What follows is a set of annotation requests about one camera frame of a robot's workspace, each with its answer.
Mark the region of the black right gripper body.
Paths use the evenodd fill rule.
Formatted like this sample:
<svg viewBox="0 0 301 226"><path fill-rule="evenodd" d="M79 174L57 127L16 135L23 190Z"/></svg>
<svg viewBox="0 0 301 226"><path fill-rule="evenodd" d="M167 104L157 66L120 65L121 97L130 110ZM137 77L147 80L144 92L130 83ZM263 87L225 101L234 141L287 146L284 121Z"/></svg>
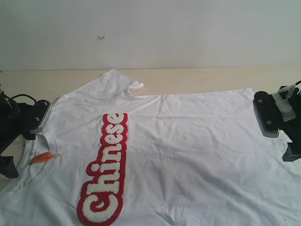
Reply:
<svg viewBox="0 0 301 226"><path fill-rule="evenodd" d="M281 113L280 128L288 135L292 143L301 145L301 89L298 85L281 86L278 90L278 109Z"/></svg>

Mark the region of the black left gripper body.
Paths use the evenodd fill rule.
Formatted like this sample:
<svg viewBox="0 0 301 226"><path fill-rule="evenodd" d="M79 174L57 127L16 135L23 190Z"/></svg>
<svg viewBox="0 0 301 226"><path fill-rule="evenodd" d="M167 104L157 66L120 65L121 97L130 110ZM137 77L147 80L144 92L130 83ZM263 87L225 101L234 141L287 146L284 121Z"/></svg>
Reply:
<svg viewBox="0 0 301 226"><path fill-rule="evenodd" d="M0 92L0 153L3 153L9 145L21 134L23 119L32 105L17 103L18 97L27 97L35 103L35 98L27 94L7 96Z"/></svg>

